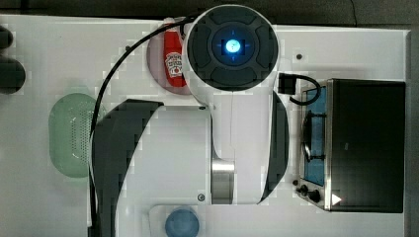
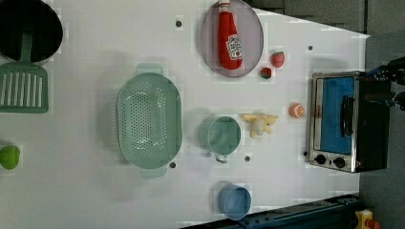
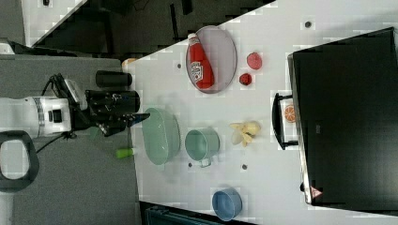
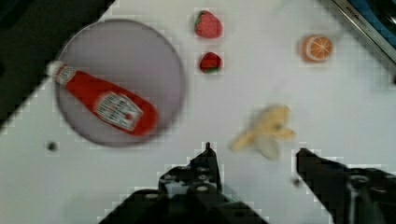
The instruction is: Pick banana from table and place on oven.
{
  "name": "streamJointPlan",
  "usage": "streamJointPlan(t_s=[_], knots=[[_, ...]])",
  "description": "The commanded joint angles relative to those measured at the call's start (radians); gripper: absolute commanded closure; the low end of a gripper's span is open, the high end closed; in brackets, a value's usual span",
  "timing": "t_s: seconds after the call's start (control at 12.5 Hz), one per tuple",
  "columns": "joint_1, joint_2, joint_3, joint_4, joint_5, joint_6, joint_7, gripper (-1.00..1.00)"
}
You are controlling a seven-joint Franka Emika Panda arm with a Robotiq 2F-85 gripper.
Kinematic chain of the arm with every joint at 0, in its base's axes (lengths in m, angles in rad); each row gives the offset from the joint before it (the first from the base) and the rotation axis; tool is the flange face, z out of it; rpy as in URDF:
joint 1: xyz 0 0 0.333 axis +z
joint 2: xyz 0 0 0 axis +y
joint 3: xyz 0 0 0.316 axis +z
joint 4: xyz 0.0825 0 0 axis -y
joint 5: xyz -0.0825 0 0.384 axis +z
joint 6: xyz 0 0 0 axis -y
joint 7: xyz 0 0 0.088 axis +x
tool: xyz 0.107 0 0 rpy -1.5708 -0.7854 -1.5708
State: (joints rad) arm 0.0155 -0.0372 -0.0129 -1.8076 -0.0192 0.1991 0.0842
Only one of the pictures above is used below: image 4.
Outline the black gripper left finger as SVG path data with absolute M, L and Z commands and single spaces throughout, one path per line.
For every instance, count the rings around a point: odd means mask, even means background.
M 191 159 L 189 164 L 171 168 L 162 175 L 158 186 L 167 195 L 178 195 L 186 194 L 189 187 L 201 184 L 222 190 L 217 154 L 209 142 L 205 143 L 205 149 Z

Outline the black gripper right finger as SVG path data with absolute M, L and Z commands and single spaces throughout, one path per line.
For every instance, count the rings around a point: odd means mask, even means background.
M 375 168 L 348 168 L 302 148 L 296 171 L 334 224 L 396 224 L 395 176 Z

